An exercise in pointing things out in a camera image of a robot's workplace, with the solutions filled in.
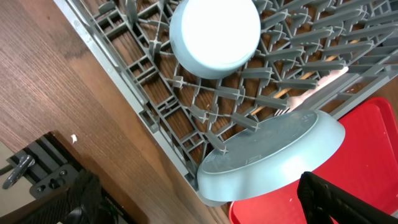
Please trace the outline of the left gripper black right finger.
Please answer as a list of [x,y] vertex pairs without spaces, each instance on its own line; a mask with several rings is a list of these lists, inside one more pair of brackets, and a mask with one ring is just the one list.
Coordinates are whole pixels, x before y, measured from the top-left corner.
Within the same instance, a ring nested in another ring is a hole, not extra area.
[[312,172],[301,175],[297,197],[308,224],[397,224],[397,218]]

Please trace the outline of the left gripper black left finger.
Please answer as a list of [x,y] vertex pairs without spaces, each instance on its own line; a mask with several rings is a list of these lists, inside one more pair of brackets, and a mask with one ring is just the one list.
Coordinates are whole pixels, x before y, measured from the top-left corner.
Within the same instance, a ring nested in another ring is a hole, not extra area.
[[35,200],[19,223],[94,223],[101,201],[98,176],[83,170],[70,185]]

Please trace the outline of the large light blue plate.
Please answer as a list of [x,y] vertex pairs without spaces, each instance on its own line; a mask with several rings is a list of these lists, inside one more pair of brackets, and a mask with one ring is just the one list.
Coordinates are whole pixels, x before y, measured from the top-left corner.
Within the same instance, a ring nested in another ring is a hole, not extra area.
[[260,122],[209,153],[197,172],[199,193],[216,202],[245,200],[295,182],[324,164],[341,146],[345,128],[320,110],[293,111]]

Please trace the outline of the white plastic fork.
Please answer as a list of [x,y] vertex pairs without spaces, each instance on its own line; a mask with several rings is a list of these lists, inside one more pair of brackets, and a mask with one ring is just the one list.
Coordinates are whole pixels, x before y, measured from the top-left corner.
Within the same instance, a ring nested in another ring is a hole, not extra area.
[[341,70],[332,70],[329,75],[322,77],[319,79],[318,84],[315,89],[307,90],[306,92],[302,93],[299,96],[291,96],[288,98],[288,107],[284,110],[277,110],[274,113],[274,116],[279,116],[282,114],[289,113],[300,106],[307,98],[315,94],[317,91],[321,90],[322,88],[326,87],[331,82],[335,81],[340,76],[344,75],[349,70],[348,67],[343,67]]

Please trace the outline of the small blue bowl with crumbs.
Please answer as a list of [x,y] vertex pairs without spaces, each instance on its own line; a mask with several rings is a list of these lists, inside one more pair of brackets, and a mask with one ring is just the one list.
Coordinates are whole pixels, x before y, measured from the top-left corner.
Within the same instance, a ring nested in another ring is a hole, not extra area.
[[183,0],[170,21],[170,44],[179,64],[210,80],[242,67],[260,37],[261,20],[251,0]]

